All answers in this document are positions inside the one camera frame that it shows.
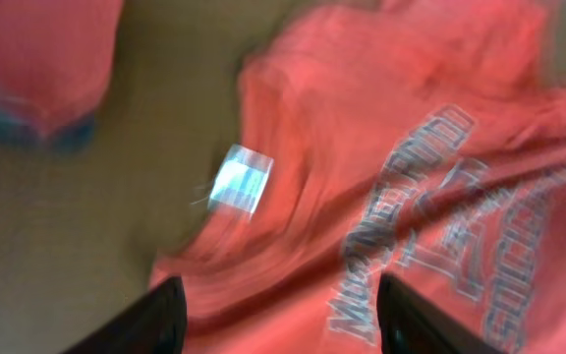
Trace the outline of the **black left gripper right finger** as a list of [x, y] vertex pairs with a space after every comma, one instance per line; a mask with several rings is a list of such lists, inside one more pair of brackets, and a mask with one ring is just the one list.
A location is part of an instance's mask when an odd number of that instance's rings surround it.
[[376, 298], [383, 354], [501, 354], [394, 275]]

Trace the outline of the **orange McKinney Boyd soccer t-shirt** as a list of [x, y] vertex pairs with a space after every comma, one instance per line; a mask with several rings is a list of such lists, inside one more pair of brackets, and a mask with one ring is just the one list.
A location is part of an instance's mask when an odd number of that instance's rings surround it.
[[378, 353], [383, 277], [475, 338], [566, 353], [566, 88], [539, 76], [559, 1], [321, 6], [240, 77], [274, 161], [178, 275], [188, 353]]

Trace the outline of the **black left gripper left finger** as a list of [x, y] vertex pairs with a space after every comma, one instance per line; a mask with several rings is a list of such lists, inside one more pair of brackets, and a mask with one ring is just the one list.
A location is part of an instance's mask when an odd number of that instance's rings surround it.
[[183, 282], [173, 276], [64, 354], [181, 354], [187, 323]]

